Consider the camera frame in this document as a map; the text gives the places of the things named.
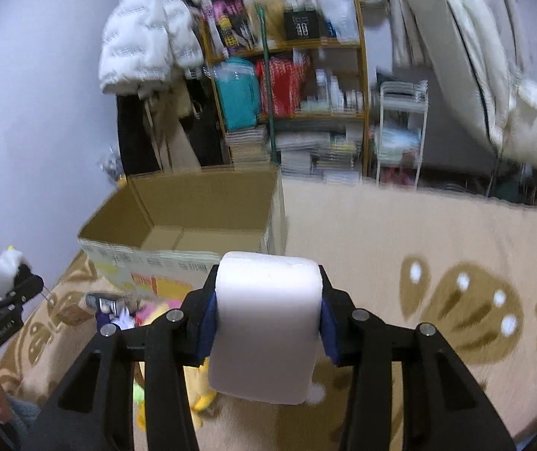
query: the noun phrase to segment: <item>white wall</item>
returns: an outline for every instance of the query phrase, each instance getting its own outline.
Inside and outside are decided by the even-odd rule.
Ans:
[[[24,251],[48,286],[112,189],[97,163],[116,105],[97,66],[117,1],[0,0],[0,252]]]

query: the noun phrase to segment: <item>green pole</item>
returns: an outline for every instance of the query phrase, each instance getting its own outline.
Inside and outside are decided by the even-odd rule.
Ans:
[[[277,144],[275,144],[275,117],[273,110],[273,88],[270,78],[270,60],[269,60],[269,45],[267,44],[267,26],[264,19],[264,8],[261,5],[256,5],[256,13],[260,21],[260,33],[262,35],[262,49],[264,54],[264,78],[267,87],[267,105],[268,105],[268,135],[270,137],[270,157],[274,164],[277,161]]]

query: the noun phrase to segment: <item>metal screw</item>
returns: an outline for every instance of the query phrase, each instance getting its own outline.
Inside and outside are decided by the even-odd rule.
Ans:
[[[116,333],[117,327],[114,324],[105,324],[100,330],[99,334],[104,337],[110,337]]]
[[[168,310],[166,314],[166,318],[171,322],[179,322],[183,317],[185,317],[185,314],[179,309]]]
[[[421,324],[419,331],[423,336],[433,336],[436,333],[436,328],[431,324]]]
[[[355,320],[355,321],[358,321],[358,322],[364,322],[364,321],[367,321],[369,319],[369,317],[371,317],[371,314],[369,313],[368,310],[365,310],[365,309],[354,309],[352,311],[352,318]]]

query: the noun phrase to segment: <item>teal bag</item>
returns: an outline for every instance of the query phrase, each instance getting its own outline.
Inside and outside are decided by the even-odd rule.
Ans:
[[[260,86],[254,65],[229,58],[214,68],[214,79],[227,130],[254,127],[260,112]]]

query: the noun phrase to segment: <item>pink item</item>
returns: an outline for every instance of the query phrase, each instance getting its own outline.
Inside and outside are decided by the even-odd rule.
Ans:
[[[182,304],[182,300],[158,300],[157,302],[152,302],[149,300],[145,301],[143,307],[141,307],[137,313],[135,313],[135,321],[137,322],[137,325],[143,324],[143,321],[145,321],[151,315],[156,307],[162,304],[168,305],[170,310],[179,309]]]

